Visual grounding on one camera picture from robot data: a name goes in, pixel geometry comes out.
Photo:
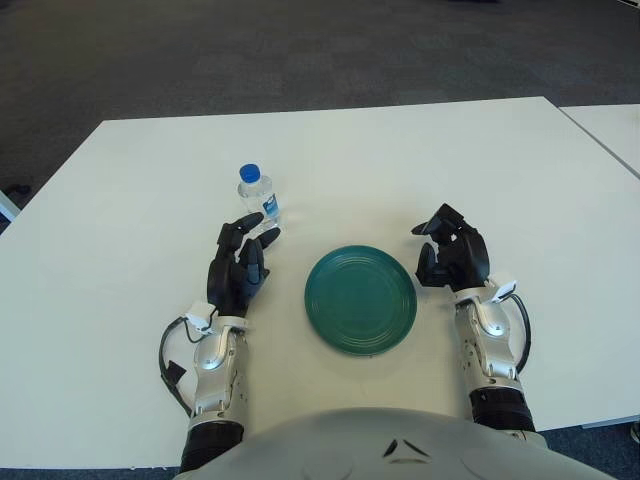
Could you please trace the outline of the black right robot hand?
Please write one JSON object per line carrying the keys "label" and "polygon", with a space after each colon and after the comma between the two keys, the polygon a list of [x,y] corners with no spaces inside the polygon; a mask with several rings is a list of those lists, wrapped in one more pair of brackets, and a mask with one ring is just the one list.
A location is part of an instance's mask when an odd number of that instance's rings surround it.
{"label": "black right robot hand", "polygon": [[415,275],[423,287],[449,286],[453,292],[483,287],[490,273],[486,244],[462,214],[444,203],[426,222],[411,229],[429,236],[420,251]]}

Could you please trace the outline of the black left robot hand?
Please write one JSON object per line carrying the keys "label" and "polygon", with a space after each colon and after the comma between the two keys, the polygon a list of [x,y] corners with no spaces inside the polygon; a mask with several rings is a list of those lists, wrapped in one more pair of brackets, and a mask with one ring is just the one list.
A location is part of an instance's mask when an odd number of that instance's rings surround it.
{"label": "black left robot hand", "polygon": [[269,276],[264,250],[281,230],[273,227],[255,238],[245,238],[263,220],[264,215],[256,212],[221,227],[206,287],[208,303],[216,307],[220,316],[244,318],[252,298]]}

